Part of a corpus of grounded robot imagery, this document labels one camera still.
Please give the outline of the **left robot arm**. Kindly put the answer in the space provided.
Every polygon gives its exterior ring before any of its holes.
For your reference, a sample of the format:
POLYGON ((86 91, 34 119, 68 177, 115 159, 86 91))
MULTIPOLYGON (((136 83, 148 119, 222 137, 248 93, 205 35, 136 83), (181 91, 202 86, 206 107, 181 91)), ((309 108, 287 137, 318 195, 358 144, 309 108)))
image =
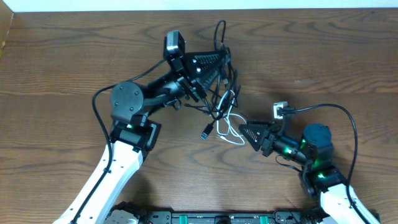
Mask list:
POLYGON ((109 86, 111 130, 98 165, 56 223, 103 223, 128 180, 141 168, 159 137, 161 124, 149 117, 181 98, 198 102, 231 61, 228 49, 212 52, 165 51, 170 70, 147 85, 135 78, 109 86))

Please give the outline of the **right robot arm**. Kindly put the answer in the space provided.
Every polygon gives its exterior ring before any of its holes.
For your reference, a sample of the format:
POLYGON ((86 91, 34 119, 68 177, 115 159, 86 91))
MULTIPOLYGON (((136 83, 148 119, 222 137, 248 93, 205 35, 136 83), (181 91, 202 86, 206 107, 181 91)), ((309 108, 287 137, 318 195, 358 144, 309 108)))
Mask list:
POLYGON ((328 126, 309 124, 300 138, 286 132, 286 125, 248 121, 240 133, 255 151, 265 157, 273 152, 300 165, 297 169, 303 191, 315 208, 302 212, 301 223, 380 223, 378 213, 370 212, 360 201, 347 177, 333 160, 334 146, 328 126))

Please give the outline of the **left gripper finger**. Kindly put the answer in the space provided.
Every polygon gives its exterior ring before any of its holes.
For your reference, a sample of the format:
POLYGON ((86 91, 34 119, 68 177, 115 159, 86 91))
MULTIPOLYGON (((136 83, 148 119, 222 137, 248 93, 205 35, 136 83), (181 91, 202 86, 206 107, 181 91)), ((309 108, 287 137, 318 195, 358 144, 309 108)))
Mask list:
POLYGON ((189 52, 186 54, 190 70, 194 72, 209 72, 220 67, 227 61, 227 53, 224 50, 211 52, 189 52))
POLYGON ((223 67, 223 62, 212 63, 203 67, 201 72, 198 74, 197 82, 204 90, 208 90, 220 74, 220 70, 223 69, 223 67))

